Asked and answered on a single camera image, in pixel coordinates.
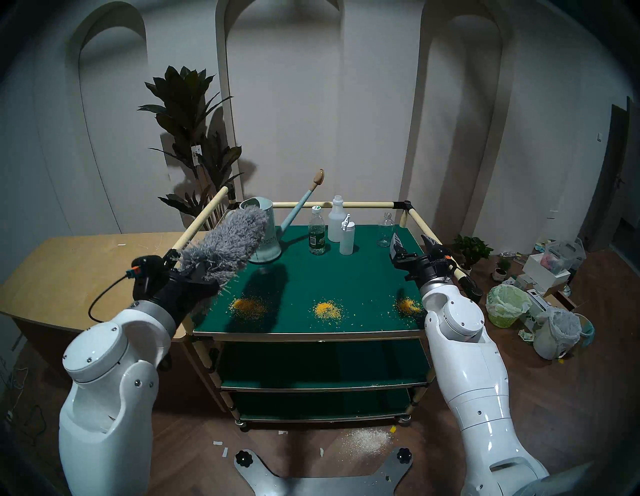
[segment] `wooden floor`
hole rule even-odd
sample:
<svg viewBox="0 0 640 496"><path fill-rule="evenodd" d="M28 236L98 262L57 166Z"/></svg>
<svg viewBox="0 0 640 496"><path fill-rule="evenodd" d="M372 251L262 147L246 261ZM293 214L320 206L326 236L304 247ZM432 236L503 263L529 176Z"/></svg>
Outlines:
<svg viewBox="0 0 640 496"><path fill-rule="evenodd" d="M486 260L474 268L474 279L485 289L492 285L488 278L492 268ZM596 338L564 363L541 359L513 329L489 328L509 373L518 437L552 474L607 457L637 426L640 413L640 278L615 253L604 250L588 255L572 287L572 300L580 304L576 311L594 324ZM174 361L184 359L174 355ZM29 346L18 366L29 367L15 411L20 445L52 482L63 487L57 415L68 382ZM394 434L390 425L380 423L270 424L242 433L230 417L216 411L199 382L180 384L179 377L164 372L160 384L153 414L150 495L252 495L232 462L242 448L255 451L278 476L309 477L370 474L393 446L408 447L414 459L396 495L460 493L465 476L463 446L436 383L414 412L412 424L398 427ZM36 404L46 421L46 430L37 436L44 424L34 410ZM280 435L278 430L288 433ZM221 457L224 447L228 458Z"/></svg>

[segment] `light blue watering can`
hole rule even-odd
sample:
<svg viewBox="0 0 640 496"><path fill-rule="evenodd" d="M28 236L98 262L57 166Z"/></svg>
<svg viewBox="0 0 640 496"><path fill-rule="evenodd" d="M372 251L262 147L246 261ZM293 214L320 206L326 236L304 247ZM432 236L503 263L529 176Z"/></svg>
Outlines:
<svg viewBox="0 0 640 496"><path fill-rule="evenodd" d="M248 200L240 203L241 209L245 209L249 206L254 205L256 207L259 207L260 210L267 212L267 215L269 216L267 227L264 230L264 238L262 238L260 246L258 246L256 252L251 256L251 258L249 258L250 262L253 262L254 264L265 264L277 259L280 256L280 254L282 253L282 249L280 248L279 239L287 230L287 227L289 227L289 225L293 222L293 219L296 218L296 215L298 215L298 212L300 212L302 205L304 205L305 202L309 199L316 186L322 184L323 180L324 170L320 169L314 177L311 188L308 189L308 191L298 202L298 204L293 207L293 210L289 213L287 218L284 219L279 228L276 228L275 219L273 218L273 202L268 198L264 198L262 196L254 196L253 198L249 198Z"/></svg>

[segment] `yellow debris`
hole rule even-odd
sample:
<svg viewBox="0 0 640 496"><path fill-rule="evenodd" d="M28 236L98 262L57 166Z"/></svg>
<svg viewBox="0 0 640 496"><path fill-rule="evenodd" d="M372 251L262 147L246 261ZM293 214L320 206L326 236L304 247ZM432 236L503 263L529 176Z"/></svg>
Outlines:
<svg viewBox="0 0 640 496"><path fill-rule="evenodd" d="M243 319L258 320L267 311L267 307L255 298L236 298L229 305L229 310Z"/></svg>
<svg viewBox="0 0 640 496"><path fill-rule="evenodd" d="M396 300L396 310L404 316L416 316L422 313L422 306L411 298Z"/></svg>
<svg viewBox="0 0 640 496"><path fill-rule="evenodd" d="M316 317L321 319L339 319L342 316L340 308L332 301L318 303L314 308L314 312Z"/></svg>

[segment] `artificial plant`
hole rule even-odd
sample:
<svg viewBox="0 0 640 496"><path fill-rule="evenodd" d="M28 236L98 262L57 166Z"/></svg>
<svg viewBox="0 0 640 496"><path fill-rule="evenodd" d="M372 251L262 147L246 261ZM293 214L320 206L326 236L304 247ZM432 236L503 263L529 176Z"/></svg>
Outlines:
<svg viewBox="0 0 640 496"><path fill-rule="evenodd" d="M178 209L180 212L191 216L198 216L209 201L208 194L217 192L224 184L228 184L232 195L232 183L234 177L229 177L231 165L237 161L242 153L241 147L222 147L220 134L213 133L207 137L205 119L222 102L231 97L221 99L218 103L211 102L220 94L216 93L208 102L204 95L214 76L207 77L207 71L190 70L183 67L180 72L169 66L164 73L164 78L154 77L154 84L145 83L147 88L159 99L162 105L142 105L138 110L153 112L156 121L164 130L173 136L173 153L150 148L164 153L182 162L189 168L201 185L200 200L196 201L195 191L191 196L185 193L184 200L178 195L169 194L166 198L158 197L167 205ZM197 154L194 161L191 147L200 145L201 154Z"/></svg>
<svg viewBox="0 0 640 496"><path fill-rule="evenodd" d="M479 237L461 236L458 234L453 242L453 249L465 258L462 269L471 270L480 259L488 259L493 248L487 246Z"/></svg>

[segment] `green table top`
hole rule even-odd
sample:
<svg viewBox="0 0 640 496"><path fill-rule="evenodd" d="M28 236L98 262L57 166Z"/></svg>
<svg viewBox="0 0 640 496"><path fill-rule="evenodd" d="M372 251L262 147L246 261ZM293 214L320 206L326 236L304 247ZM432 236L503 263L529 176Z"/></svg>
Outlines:
<svg viewBox="0 0 640 496"><path fill-rule="evenodd" d="M419 339L231 342L216 368L223 390L313 392L427 383Z"/></svg>
<svg viewBox="0 0 640 496"><path fill-rule="evenodd" d="M241 420L305 422L384 419L403 415L406 389L329 393L230 393Z"/></svg>
<svg viewBox="0 0 640 496"><path fill-rule="evenodd" d="M407 228L397 228L409 252L420 247ZM353 254L340 254L327 240L323 255L308 249L307 226L290 226L282 255L268 264L249 264L214 301L204 319L195 319L195 335L216 340L357 340L419 337L424 312L414 282L393 267L389 248L376 244L378 226L358 225ZM398 301L413 300L409 315ZM335 310L317 316L316 306Z"/></svg>

